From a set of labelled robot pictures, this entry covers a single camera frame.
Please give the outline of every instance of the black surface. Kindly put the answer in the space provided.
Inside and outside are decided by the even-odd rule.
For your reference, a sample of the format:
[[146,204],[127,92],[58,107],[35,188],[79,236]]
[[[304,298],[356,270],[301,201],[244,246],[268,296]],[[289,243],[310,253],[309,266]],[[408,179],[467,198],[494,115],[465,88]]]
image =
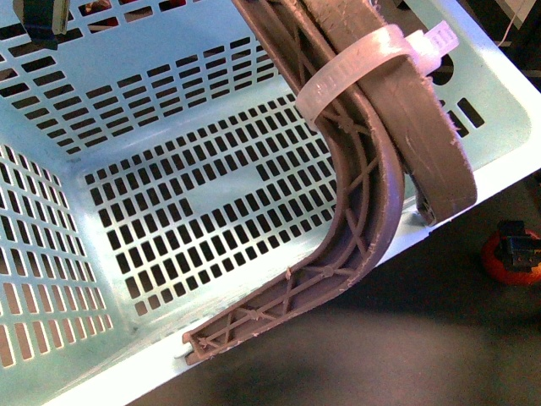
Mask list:
[[523,183],[132,406],[540,405],[541,285],[499,284],[479,258],[498,222],[519,217],[541,231]]

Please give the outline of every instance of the curved plastic part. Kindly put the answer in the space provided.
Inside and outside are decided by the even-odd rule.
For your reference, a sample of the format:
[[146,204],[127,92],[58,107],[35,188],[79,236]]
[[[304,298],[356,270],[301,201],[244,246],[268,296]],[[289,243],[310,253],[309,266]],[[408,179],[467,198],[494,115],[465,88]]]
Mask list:
[[[233,0],[297,93],[336,54],[296,0]],[[301,43],[295,31],[309,31]],[[308,258],[183,336],[197,363],[257,337],[350,288],[377,265],[402,214],[401,163],[377,113],[358,92],[342,95],[318,118],[336,171],[331,230]]]
[[316,118],[349,86],[380,65],[408,55],[421,74],[434,72],[441,58],[458,46],[458,38],[442,21],[427,34],[418,30],[404,38],[397,25],[385,25],[354,42],[326,64],[298,93],[297,109],[317,131]]
[[[386,22],[368,0],[303,0],[336,53]],[[441,39],[446,36],[441,32]],[[412,58],[380,65],[347,88],[361,91],[387,128],[418,191],[417,206],[429,225],[455,216],[477,201],[473,172],[453,122],[441,109],[432,81]]]

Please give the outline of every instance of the rectangular hole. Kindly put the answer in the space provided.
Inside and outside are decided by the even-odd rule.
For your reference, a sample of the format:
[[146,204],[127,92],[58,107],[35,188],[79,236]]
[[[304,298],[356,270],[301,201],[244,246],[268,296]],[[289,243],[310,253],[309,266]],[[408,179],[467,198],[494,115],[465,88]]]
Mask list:
[[466,114],[466,117],[469,118],[476,129],[484,124],[484,120],[481,115],[466,98],[462,98],[457,105],[464,112],[464,114]]
[[2,324],[0,324],[0,362],[3,367],[8,367],[15,363],[8,331],[6,326]]
[[162,87],[164,85],[168,85],[172,83],[175,79],[172,76],[167,76],[166,78],[157,80],[156,82],[152,82],[152,89],[156,89],[158,87]]
[[32,346],[28,337],[28,330],[24,323],[15,323],[15,335],[19,342],[20,353],[23,359],[32,359],[34,354],[32,352]]
[[95,23],[88,24],[88,29],[91,34],[109,30],[110,28],[118,26],[118,20],[116,17],[109,17],[108,19],[101,19]]
[[96,335],[96,328],[94,327],[94,322],[90,316],[85,317],[86,320],[86,326],[88,327],[88,331],[91,336]]
[[77,292],[77,298],[83,310],[88,310],[88,304],[86,303],[85,296],[83,295],[83,289],[81,287],[76,287],[75,291]]
[[89,112],[88,109],[85,108],[85,107],[83,107],[83,108],[79,108],[79,109],[77,109],[77,110],[74,110],[74,111],[72,111],[72,112],[68,112],[68,113],[64,114],[64,115],[62,116],[62,118],[63,118],[64,120],[67,120],[67,121],[68,121],[68,120],[73,120],[74,118],[83,116],[83,115],[85,115],[85,114],[88,113],[88,112]]
[[41,304],[43,305],[43,310],[46,313],[52,313],[52,304],[51,298],[49,297],[49,292],[45,285],[38,285],[37,290],[40,294]]
[[34,334],[36,335],[37,348],[40,350],[41,354],[48,353],[49,342],[47,341],[43,324],[40,321],[34,321],[32,326],[34,327]]
[[2,97],[11,97],[18,95],[19,93],[23,93],[24,91],[27,91],[29,87],[25,83],[19,83],[18,85],[13,85],[6,87],[4,89],[0,89],[0,96]]
[[35,96],[31,96],[20,101],[14,101],[12,104],[14,105],[15,108],[21,109],[21,108],[32,106],[39,102],[40,102],[40,99],[38,99]]
[[0,28],[0,41],[9,40],[16,36],[23,36],[24,34],[26,34],[26,31],[21,23],[8,25]]
[[96,299],[98,301],[98,305],[100,306],[100,309],[104,310],[106,306],[105,306],[105,302],[103,301],[103,297],[101,296],[100,289],[94,288],[94,294],[96,295]]
[[64,333],[66,334],[66,338],[68,339],[68,343],[75,343],[74,329],[71,326],[71,322],[68,319],[63,319],[62,326],[64,329]]
[[69,308],[72,311],[76,311],[77,310],[77,304],[75,304],[74,293],[72,292],[71,287],[64,286],[64,292],[66,293],[66,297],[68,298]]
[[54,296],[55,302],[57,303],[57,309],[59,311],[66,311],[66,305],[60,292],[60,288],[56,285],[51,286],[52,295]]
[[74,91],[73,86],[64,85],[64,86],[57,87],[55,89],[51,89],[50,91],[46,91],[43,94],[45,95],[47,99],[52,99],[54,97],[65,95],[69,93],[70,91]]
[[28,308],[28,311],[32,314],[38,313],[38,309],[36,306],[36,298],[34,297],[32,287],[27,283],[23,283],[21,287],[23,289],[23,295],[25,296],[26,307]]
[[11,53],[14,57],[23,57],[24,55],[28,55],[29,53],[40,51],[42,48],[37,45],[33,44],[31,42],[26,42],[25,44],[18,45],[16,47],[9,48],[9,53]]
[[69,30],[66,34],[61,34],[57,36],[58,43],[63,44],[65,42],[70,42],[73,40],[77,40],[78,38],[81,38],[83,36],[83,33],[79,28],[74,28],[72,30]]
[[17,72],[15,72],[11,68],[0,70],[0,82],[4,82],[5,80],[16,78],[19,76]]
[[130,11],[129,13],[124,14],[124,18],[127,22],[132,23],[138,19],[143,19],[145,17],[150,17],[152,15],[151,7],[143,7],[139,10]]
[[464,138],[466,135],[470,134],[470,132],[466,129],[466,126],[458,119],[456,114],[452,111],[448,112],[449,117],[451,118],[453,124],[455,124],[456,132]]
[[230,44],[230,47],[231,47],[231,49],[235,49],[235,48],[241,47],[243,45],[248,45],[250,43],[250,41],[251,41],[250,37],[247,36],[246,38],[241,38],[240,40],[233,41]]
[[77,329],[79,338],[81,340],[84,340],[86,338],[86,331],[85,331],[85,326],[83,326],[83,321],[81,320],[80,317],[75,318],[75,328]]
[[20,310],[19,298],[17,296],[17,291],[12,283],[5,283],[3,285],[3,291],[6,294],[6,299],[8,300],[9,311],[12,315],[20,315],[22,312]]
[[38,86],[43,86],[65,78],[66,76],[64,75],[64,73],[58,70],[57,72],[46,74],[45,76],[34,79],[34,83],[36,83]]
[[142,79],[143,78],[141,77],[140,74],[136,74],[134,76],[130,76],[129,78],[119,80],[118,81],[118,87],[122,88],[122,87],[126,87],[128,85],[132,85],[134,83],[140,82]]
[[58,328],[58,322],[56,320],[49,320],[47,322],[49,330],[52,335],[52,343],[56,348],[62,348],[64,346],[62,336],[60,335],[60,329]]
[[103,326],[103,321],[101,320],[101,317],[98,315],[94,316],[94,324],[96,325],[96,328],[98,332],[104,332],[105,327]]
[[108,85],[108,86],[100,87],[98,89],[94,89],[93,91],[89,91],[89,92],[86,93],[86,95],[90,99],[93,99],[95,97],[102,96],[102,95],[105,95],[105,94],[110,93],[110,92],[112,92],[112,87]]
[[52,57],[45,57],[41,59],[36,59],[35,61],[31,61],[28,63],[23,63],[21,66],[26,72],[30,73],[30,72],[35,72],[36,70],[39,70],[39,69],[47,68],[55,64],[56,64],[56,61]]
[[59,101],[58,103],[55,103],[54,104],[54,107],[57,109],[57,110],[62,110],[64,108],[67,108],[67,107],[71,107],[71,106],[74,106],[76,104],[79,104],[81,103],[81,99],[80,97],[76,96],[76,97],[70,97],[69,99],[66,99],[64,101]]

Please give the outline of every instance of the brown plastic part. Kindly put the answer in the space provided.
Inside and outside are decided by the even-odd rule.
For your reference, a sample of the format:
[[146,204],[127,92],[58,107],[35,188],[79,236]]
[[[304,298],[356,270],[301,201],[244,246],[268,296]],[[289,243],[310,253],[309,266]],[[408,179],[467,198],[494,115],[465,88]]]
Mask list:
[[[327,40],[326,36],[335,39],[335,33],[332,32],[333,24],[326,26],[325,14],[329,10],[320,2],[307,0],[305,3],[308,8],[297,0],[233,2],[295,93],[345,46],[345,42],[337,41],[341,47],[333,49],[332,46],[336,44],[331,45]],[[339,14],[346,5],[347,2],[340,2]],[[309,9],[317,15],[314,17]],[[328,15],[330,19],[336,18],[336,22],[339,22],[334,12]],[[381,19],[374,17],[374,10],[367,3],[360,3],[351,17],[360,22],[365,17],[370,18],[371,24],[365,27],[367,32],[372,31],[376,23],[383,24]],[[343,14],[342,19],[345,21],[344,27],[348,27],[350,18],[347,14]],[[389,93],[388,86],[395,83],[394,80],[407,82],[404,86],[395,84],[400,93],[398,97]],[[386,85],[378,87],[381,81]],[[460,146],[457,142],[451,142],[456,140],[456,134],[440,110],[434,93],[417,70],[412,69],[411,63],[405,58],[391,61],[381,67],[378,74],[369,77],[367,83],[370,91],[376,89],[387,93],[384,96],[370,93],[370,97],[375,99],[373,101],[364,94],[364,89],[353,85],[316,120],[331,151],[337,184],[335,217],[324,242],[305,260],[292,265],[286,272],[221,314],[184,334],[183,341],[191,343],[194,348],[193,353],[187,356],[189,364],[227,351],[323,304],[371,271],[391,243],[402,213],[404,179],[399,154],[415,176],[418,170],[436,172],[432,175],[432,184],[424,184],[432,179],[425,176],[421,176],[418,182],[424,185],[423,192],[427,199],[433,198],[436,201],[435,208],[427,211],[430,213],[427,218],[431,222],[435,218],[443,219],[456,214],[466,208],[467,203],[474,203],[470,188],[473,176]],[[401,93],[408,86],[412,89],[409,96],[415,97],[415,103],[406,103],[409,99]],[[423,103],[427,106],[420,107],[419,104]],[[403,106],[406,104],[415,104],[420,110],[416,109],[413,114],[409,106]],[[394,106],[392,114],[389,112],[391,105]],[[422,114],[425,110],[429,117],[428,124],[420,123],[421,119],[409,117],[410,114]],[[393,125],[393,117],[398,117],[402,122]],[[428,162],[422,156],[424,150],[432,154],[433,138],[438,137],[445,141],[436,142],[436,148],[444,149],[444,161],[446,156],[461,158],[454,161],[450,159],[450,162],[460,166],[457,169],[458,178],[467,183],[463,185],[465,193],[461,189],[452,188],[442,191],[440,188],[448,186],[444,175],[454,171],[441,173],[440,162],[430,161],[434,155],[429,155]],[[405,151],[401,148],[403,144],[407,144]]]
[[[385,25],[365,0],[304,2],[339,53]],[[477,201],[477,188],[452,121],[441,110],[431,80],[411,58],[400,57],[358,82],[398,148],[418,189],[428,224],[441,222]]]

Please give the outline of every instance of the plastic basket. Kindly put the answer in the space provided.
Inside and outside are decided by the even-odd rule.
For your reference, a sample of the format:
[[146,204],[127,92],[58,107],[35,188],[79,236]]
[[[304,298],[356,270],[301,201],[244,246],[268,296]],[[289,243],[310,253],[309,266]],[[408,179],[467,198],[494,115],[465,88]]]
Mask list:
[[[29,43],[11,2],[0,14],[6,405],[217,314],[313,252],[333,216],[325,142],[229,2],[84,3],[56,52]],[[461,38],[437,91],[474,168],[529,142],[539,101],[520,74],[458,6],[411,6]]]

